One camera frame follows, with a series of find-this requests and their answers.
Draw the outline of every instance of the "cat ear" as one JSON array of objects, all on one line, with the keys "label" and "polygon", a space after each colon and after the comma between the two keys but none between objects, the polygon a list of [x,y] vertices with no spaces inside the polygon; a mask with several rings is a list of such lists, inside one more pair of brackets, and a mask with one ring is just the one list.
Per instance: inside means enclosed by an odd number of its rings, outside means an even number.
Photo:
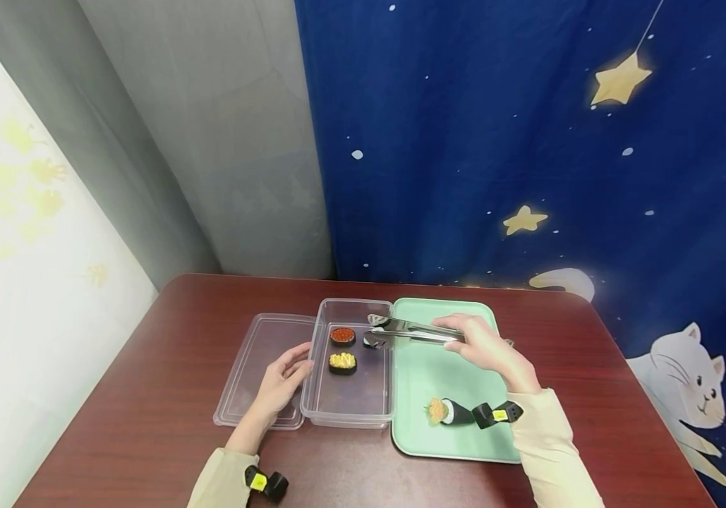
[{"label": "cat ear", "polygon": [[723,357],[722,356],[716,356],[713,359],[713,369],[715,370],[715,373],[718,374],[719,380],[723,381]]},{"label": "cat ear", "polygon": [[701,342],[701,328],[698,327],[695,322],[691,322],[690,325],[687,325],[687,327],[684,328],[684,333],[693,337],[696,341]]}]

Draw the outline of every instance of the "blue curtain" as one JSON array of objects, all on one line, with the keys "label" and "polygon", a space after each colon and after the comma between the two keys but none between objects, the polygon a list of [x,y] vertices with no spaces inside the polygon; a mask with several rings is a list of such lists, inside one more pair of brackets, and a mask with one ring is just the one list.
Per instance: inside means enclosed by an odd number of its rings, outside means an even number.
[{"label": "blue curtain", "polygon": [[726,2],[296,5],[339,276],[592,301],[726,507]]}]

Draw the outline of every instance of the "clear plastic box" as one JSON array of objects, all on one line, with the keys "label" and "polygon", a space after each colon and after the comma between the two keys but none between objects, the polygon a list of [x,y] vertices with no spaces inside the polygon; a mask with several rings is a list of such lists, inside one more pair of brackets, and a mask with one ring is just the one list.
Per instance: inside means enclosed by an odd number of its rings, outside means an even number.
[{"label": "clear plastic box", "polygon": [[[256,315],[241,343],[233,370],[230,370],[213,422],[229,427],[238,425],[255,400],[267,365],[287,349],[309,342],[314,329],[315,318],[307,315]],[[300,394],[295,392],[289,404],[278,413],[272,428],[296,430],[301,425]]]},{"label": "clear plastic box", "polygon": [[[301,412],[315,425],[342,428],[385,428],[394,415],[391,405],[389,346],[363,347],[363,333],[371,329],[369,314],[391,315],[391,303],[378,300],[327,298],[320,304],[309,358],[315,369],[303,384]],[[337,327],[356,332],[351,348],[337,348],[329,333]],[[329,355],[343,351],[357,358],[353,375],[329,373]]]}]

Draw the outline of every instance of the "hand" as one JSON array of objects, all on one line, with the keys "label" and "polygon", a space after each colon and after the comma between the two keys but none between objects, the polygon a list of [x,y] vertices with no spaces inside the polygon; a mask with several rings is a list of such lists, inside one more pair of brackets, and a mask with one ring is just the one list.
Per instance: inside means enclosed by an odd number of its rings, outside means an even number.
[{"label": "hand", "polygon": [[310,347],[309,342],[295,346],[267,367],[255,401],[230,435],[225,449],[247,455],[258,453],[261,439],[275,423],[278,412],[292,400],[295,390],[313,369],[313,362],[307,359]]},{"label": "hand", "polygon": [[313,369],[313,362],[307,359],[310,347],[310,342],[295,346],[267,367],[250,411],[270,418],[270,425],[275,422],[278,412],[292,400],[295,390]]},{"label": "hand", "polygon": [[447,342],[444,348],[461,354],[476,367],[495,370],[512,394],[537,394],[541,390],[532,363],[487,325],[484,317],[457,313],[437,317],[432,325],[463,332],[465,342]]}]

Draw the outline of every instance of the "cat face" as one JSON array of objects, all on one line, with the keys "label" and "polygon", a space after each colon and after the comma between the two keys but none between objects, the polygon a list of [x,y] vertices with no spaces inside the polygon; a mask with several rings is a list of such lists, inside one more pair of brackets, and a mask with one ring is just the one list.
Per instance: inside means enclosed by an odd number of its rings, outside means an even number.
[{"label": "cat face", "polygon": [[696,428],[723,423],[723,357],[710,358],[701,346],[701,330],[695,322],[681,332],[659,337],[651,347],[651,358],[660,374],[659,391],[668,411]]}]

